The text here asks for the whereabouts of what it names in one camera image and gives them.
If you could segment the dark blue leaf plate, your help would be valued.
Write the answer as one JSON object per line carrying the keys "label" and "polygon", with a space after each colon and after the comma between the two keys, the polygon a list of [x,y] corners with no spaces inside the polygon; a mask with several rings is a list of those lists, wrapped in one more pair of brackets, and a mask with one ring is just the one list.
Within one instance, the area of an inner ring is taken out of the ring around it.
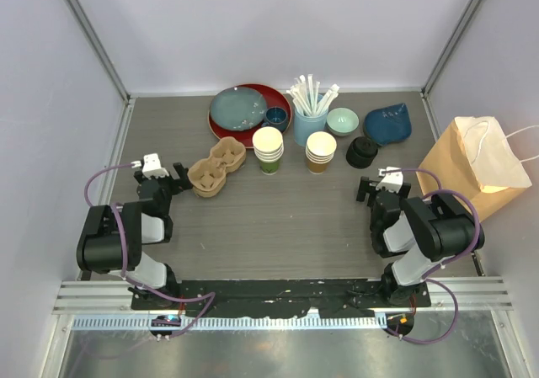
{"label": "dark blue leaf plate", "polygon": [[412,134],[408,106],[400,103],[372,110],[364,118],[363,132],[378,146],[406,141]]}

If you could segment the brown paper cup stack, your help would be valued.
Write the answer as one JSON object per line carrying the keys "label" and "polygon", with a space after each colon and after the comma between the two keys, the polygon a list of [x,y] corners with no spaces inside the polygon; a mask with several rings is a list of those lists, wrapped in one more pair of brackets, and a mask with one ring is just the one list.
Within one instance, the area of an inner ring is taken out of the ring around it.
{"label": "brown paper cup stack", "polygon": [[337,141],[325,131],[312,133],[305,146],[307,168],[313,174],[326,171],[336,152]]}

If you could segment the cardboard cup carrier tray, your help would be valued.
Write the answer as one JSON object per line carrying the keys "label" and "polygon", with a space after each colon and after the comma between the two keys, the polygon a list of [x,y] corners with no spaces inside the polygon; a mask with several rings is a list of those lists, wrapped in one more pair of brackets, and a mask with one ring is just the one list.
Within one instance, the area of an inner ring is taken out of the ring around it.
{"label": "cardboard cup carrier tray", "polygon": [[188,178],[195,194],[202,198],[216,196],[224,187],[227,175],[236,172],[246,156],[243,143],[231,136],[220,139],[210,149],[208,158],[200,159],[189,168]]}

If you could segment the grey-blue ceramic plate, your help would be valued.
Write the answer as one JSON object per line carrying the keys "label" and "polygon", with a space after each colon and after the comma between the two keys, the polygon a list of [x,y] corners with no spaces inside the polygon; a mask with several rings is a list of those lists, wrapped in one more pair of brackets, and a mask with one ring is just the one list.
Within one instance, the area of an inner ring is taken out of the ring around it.
{"label": "grey-blue ceramic plate", "polygon": [[268,106],[264,96],[252,88],[232,87],[217,94],[211,101],[210,117],[222,129],[251,130],[259,125]]}

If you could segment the light blue straw holder cup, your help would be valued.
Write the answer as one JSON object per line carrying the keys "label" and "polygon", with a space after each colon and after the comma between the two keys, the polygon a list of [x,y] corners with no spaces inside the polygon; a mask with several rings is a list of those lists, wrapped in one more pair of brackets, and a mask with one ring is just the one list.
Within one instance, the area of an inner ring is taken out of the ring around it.
{"label": "light blue straw holder cup", "polygon": [[324,131],[328,111],[318,117],[307,117],[298,111],[296,104],[294,107],[293,134],[297,145],[305,146],[308,137],[318,131]]}

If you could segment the mint green ceramic bowl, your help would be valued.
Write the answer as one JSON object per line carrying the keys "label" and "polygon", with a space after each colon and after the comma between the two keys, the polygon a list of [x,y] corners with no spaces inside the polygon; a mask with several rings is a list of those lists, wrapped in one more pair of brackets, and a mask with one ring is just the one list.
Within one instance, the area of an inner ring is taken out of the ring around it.
{"label": "mint green ceramic bowl", "polygon": [[335,108],[328,112],[326,124],[334,136],[348,136],[358,128],[360,119],[351,109]]}

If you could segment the stack of black lids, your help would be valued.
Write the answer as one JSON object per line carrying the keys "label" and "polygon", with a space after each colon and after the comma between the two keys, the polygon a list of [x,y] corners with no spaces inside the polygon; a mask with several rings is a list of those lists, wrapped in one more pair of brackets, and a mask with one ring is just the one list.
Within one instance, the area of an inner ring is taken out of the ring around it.
{"label": "stack of black lids", "polygon": [[378,145],[365,136],[356,137],[346,152],[346,161],[353,168],[368,168],[378,153]]}

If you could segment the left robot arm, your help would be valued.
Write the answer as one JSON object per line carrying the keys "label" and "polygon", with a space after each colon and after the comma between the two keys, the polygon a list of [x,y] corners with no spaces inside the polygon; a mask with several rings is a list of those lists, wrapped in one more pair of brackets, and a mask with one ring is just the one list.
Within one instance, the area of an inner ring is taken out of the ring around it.
{"label": "left robot arm", "polygon": [[[111,166],[87,181],[84,199],[89,210],[77,244],[77,265],[84,272],[117,275],[132,285],[133,294],[168,310],[182,302],[179,283],[171,267],[146,255],[143,247],[170,241],[172,198],[193,185],[188,168],[180,162],[173,165],[177,178],[146,176],[140,166],[138,162]],[[136,170],[138,200],[93,205],[88,196],[90,184],[102,174],[122,168]]]}

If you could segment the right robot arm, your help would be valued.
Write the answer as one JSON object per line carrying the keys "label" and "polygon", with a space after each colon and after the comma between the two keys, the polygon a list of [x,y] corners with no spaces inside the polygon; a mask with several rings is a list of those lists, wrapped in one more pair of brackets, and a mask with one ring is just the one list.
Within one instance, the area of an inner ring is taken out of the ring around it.
{"label": "right robot arm", "polygon": [[371,244],[383,258],[398,256],[381,277],[380,294],[389,306],[400,306],[419,291],[436,270],[482,248],[485,241],[478,214],[463,204],[461,194],[436,190],[425,200],[408,197],[402,181],[360,178],[356,195],[370,209]]}

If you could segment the green paper cup stack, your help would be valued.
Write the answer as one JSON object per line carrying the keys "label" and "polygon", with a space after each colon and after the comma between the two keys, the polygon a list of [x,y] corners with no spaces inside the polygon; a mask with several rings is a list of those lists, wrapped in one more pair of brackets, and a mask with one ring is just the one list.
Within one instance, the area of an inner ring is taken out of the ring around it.
{"label": "green paper cup stack", "polygon": [[262,127],[253,134],[252,142],[261,171],[264,174],[275,174],[280,167],[280,160],[284,153],[281,132],[274,127]]}

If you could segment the dark blue ceramic mug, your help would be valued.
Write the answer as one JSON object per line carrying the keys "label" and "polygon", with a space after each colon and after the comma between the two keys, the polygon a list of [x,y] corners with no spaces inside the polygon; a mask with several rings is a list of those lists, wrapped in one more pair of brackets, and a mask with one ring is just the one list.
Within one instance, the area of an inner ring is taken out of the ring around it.
{"label": "dark blue ceramic mug", "polygon": [[264,115],[263,127],[273,127],[284,132],[289,125],[289,115],[287,111],[281,107],[271,107],[266,110]]}

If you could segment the aluminium front rail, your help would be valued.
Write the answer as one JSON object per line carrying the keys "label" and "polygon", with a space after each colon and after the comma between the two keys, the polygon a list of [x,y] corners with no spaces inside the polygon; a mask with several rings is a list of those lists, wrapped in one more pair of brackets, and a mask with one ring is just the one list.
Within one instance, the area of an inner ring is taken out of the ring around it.
{"label": "aluminium front rail", "polygon": [[422,311],[509,311],[500,277],[441,278],[387,299],[374,279],[183,280],[188,304],[167,301],[123,281],[66,281],[53,312],[82,330],[198,331],[359,329],[396,324]]}

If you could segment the brown paper takeout bag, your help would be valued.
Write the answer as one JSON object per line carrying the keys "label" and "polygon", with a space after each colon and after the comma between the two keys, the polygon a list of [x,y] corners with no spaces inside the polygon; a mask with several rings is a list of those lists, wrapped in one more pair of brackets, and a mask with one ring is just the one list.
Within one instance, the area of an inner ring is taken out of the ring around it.
{"label": "brown paper takeout bag", "polygon": [[419,173],[422,192],[455,190],[486,220],[538,181],[525,168],[538,156],[518,158],[509,142],[515,134],[493,116],[454,118],[419,165],[437,177]]}

